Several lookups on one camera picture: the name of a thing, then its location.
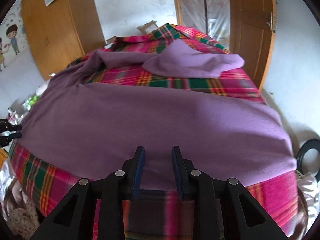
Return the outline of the purple fleece pants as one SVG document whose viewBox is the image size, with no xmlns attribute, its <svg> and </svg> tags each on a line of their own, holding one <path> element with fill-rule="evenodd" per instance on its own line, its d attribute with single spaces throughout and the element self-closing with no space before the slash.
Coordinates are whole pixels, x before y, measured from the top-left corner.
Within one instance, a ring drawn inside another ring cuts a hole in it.
<svg viewBox="0 0 320 240">
<path fill-rule="evenodd" d="M 201 53 L 178 39 L 160 54 L 95 51 L 56 74 L 22 122 L 18 143 L 79 177 L 98 180 L 146 151 L 144 189 L 175 186 L 171 148 L 178 146 L 212 178 L 253 185 L 297 163 L 280 117 L 249 100 L 174 88 L 84 82 L 98 68 L 136 66 L 166 77 L 217 77 L 238 70 L 236 54 Z"/>
</svg>

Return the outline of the pink green plaid bedsheet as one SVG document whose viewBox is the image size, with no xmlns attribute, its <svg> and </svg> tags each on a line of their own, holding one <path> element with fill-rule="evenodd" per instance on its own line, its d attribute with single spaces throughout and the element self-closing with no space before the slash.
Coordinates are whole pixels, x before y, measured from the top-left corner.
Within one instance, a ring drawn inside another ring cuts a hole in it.
<svg viewBox="0 0 320 240">
<path fill-rule="evenodd" d="M 161 53 L 179 38 L 191 48 L 203 53 L 226 52 L 207 35 L 173 24 L 165 24 L 146 36 L 119 37 L 115 42 L 115 50 Z M 218 78 L 195 79 L 158 76 L 139 65 L 114 70 L 101 66 L 83 80 L 84 85 L 91 83 L 182 89 L 265 103 L 253 81 L 240 68 L 223 72 Z M 23 193 L 35 205 L 39 220 L 49 215 L 77 180 L 74 174 L 35 157 L 18 143 L 11 146 L 9 159 Z M 249 185 L 248 191 L 288 236 L 293 235 L 298 223 L 298 190 L 293 172 Z M 154 214 L 149 228 L 138 225 L 134 218 L 138 203 L 124 203 L 127 239 L 191 238 L 191 205 L 180 204 L 175 190 L 148 192 L 142 205 L 146 207 L 145 215 Z"/>
</svg>

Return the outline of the wooden wardrobe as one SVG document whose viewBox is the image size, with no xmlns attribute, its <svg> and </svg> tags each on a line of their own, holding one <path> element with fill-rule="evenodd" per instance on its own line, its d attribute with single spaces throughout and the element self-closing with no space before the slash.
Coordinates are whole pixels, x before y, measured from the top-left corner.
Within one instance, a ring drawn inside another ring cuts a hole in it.
<svg viewBox="0 0 320 240">
<path fill-rule="evenodd" d="M 70 62 L 105 46 L 94 0 L 22 0 L 33 59 L 44 80 Z"/>
</svg>

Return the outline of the white open cardboard box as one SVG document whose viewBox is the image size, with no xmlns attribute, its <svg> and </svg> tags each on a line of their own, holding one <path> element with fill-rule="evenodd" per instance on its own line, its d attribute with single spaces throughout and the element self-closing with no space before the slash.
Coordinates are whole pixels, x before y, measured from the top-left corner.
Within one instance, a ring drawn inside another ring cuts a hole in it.
<svg viewBox="0 0 320 240">
<path fill-rule="evenodd" d="M 108 40 L 106 40 L 105 48 L 111 48 L 112 45 L 114 44 L 116 38 L 117 38 L 116 36 L 113 36 L 113 37 L 109 38 Z"/>
</svg>

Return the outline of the brown cardboard box with label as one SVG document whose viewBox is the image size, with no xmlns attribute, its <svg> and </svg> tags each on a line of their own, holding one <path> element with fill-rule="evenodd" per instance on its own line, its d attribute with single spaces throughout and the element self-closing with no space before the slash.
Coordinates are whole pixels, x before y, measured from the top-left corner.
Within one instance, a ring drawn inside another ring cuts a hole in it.
<svg viewBox="0 0 320 240">
<path fill-rule="evenodd" d="M 144 25 L 140 25 L 137 27 L 137 29 L 143 34 L 148 35 L 152 33 L 154 30 L 158 29 L 158 26 L 155 21 L 150 21 Z"/>
</svg>

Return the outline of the wooden door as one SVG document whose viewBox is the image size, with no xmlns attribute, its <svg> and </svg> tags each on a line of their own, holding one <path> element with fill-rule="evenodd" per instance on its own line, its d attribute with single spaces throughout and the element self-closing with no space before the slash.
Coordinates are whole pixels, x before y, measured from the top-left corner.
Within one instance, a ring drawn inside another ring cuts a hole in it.
<svg viewBox="0 0 320 240">
<path fill-rule="evenodd" d="M 229 49 L 244 59 L 244 71 L 261 90 L 273 52 L 276 0 L 230 0 L 230 12 Z"/>
</svg>

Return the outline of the black vertical pole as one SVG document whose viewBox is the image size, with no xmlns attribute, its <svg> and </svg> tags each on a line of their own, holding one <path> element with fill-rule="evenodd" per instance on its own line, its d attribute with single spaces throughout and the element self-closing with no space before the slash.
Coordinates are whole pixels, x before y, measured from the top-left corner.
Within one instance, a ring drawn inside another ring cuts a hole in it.
<svg viewBox="0 0 320 240">
<path fill-rule="evenodd" d="M 203 0 L 203 6 L 204 6 L 205 33 L 208 35 L 208 33 L 209 33 L 209 25 L 208 25 L 208 5 L 207 5 L 207 0 Z"/>
</svg>

